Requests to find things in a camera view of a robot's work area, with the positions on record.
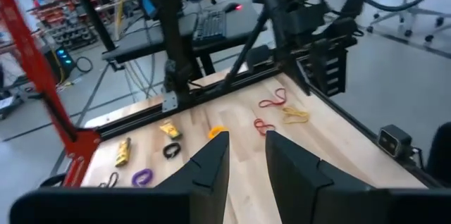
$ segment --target shelving unit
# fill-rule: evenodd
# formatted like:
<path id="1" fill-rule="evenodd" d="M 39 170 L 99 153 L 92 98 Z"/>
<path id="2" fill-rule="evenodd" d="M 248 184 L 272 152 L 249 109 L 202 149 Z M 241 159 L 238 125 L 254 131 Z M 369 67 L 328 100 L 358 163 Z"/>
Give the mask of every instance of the shelving unit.
<path id="1" fill-rule="evenodd" d="M 32 9 L 57 44 L 74 50 L 97 41 L 89 20 L 78 0 L 60 0 Z M 105 23 L 109 17 L 102 13 Z"/>

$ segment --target black rubber band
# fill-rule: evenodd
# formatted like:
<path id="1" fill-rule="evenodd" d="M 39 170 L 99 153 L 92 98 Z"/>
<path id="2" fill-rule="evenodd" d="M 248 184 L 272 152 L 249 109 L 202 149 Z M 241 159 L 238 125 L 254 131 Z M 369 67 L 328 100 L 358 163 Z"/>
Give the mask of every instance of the black rubber band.
<path id="1" fill-rule="evenodd" d="M 180 150 L 182 150 L 182 147 L 180 146 L 179 143 L 177 142 L 170 143 L 169 145 L 163 148 L 163 155 L 167 159 L 174 158 L 178 155 L 178 153 L 180 153 Z"/>

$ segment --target wooden table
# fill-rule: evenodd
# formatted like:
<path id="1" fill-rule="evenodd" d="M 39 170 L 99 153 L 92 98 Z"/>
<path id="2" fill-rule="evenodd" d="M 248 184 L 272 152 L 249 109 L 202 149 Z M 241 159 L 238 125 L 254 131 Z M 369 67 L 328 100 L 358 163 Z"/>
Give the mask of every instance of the wooden table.
<path id="1" fill-rule="evenodd" d="M 198 81 L 209 84 L 225 73 L 215 73 Z M 308 111 L 305 124 L 286 125 L 281 108 L 259 108 L 262 99 L 275 99 L 274 90 L 287 90 L 287 106 Z M 156 97 L 101 116 L 87 123 L 101 125 L 138 110 L 161 103 Z M 255 118 L 262 118 L 277 131 L 338 168 L 375 187 L 425 187 L 413 175 L 384 154 L 368 138 L 352 127 L 317 96 L 308 97 L 286 75 L 278 75 L 171 117 L 183 132 L 182 151 L 167 161 L 162 154 L 170 140 L 160 131 L 161 121 L 128 132 L 101 143 L 82 186 L 106 182 L 113 171 L 120 174 L 119 187 L 129 187 L 133 174 L 143 168 L 154 171 L 149 187 L 158 185 L 177 171 L 209 140 L 212 126 L 224 125 L 230 130 L 230 178 L 224 223 L 280 223 L 271 189 L 264 148 L 264 137 L 254 129 Z M 130 162 L 115 168 L 118 143 L 130 137 Z"/>

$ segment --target purple rubber band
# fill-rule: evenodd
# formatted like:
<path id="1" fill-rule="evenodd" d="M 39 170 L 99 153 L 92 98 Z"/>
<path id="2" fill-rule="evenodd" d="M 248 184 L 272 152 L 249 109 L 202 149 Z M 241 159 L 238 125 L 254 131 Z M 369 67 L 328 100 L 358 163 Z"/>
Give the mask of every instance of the purple rubber band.
<path id="1" fill-rule="evenodd" d="M 136 172 L 132 177 L 132 184 L 136 187 L 142 187 L 148 185 L 152 178 L 154 177 L 154 172 L 150 168 L 145 168 L 141 171 Z"/>

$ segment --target metal bracket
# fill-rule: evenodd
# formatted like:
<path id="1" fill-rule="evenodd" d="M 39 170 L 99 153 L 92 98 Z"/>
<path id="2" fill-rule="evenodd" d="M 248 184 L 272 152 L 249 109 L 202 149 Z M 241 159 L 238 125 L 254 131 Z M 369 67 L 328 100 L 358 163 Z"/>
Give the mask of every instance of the metal bracket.
<path id="1" fill-rule="evenodd" d="M 172 111 L 178 107 L 178 99 L 177 94 L 174 91 L 166 92 L 163 89 L 163 104 L 161 105 L 161 109 L 163 112 Z"/>
<path id="2" fill-rule="evenodd" d="M 111 68 L 113 68 L 114 72 L 117 72 L 119 70 L 124 70 L 125 67 L 122 65 L 118 65 L 116 62 L 114 61 L 108 61 L 108 64 L 111 66 Z"/>

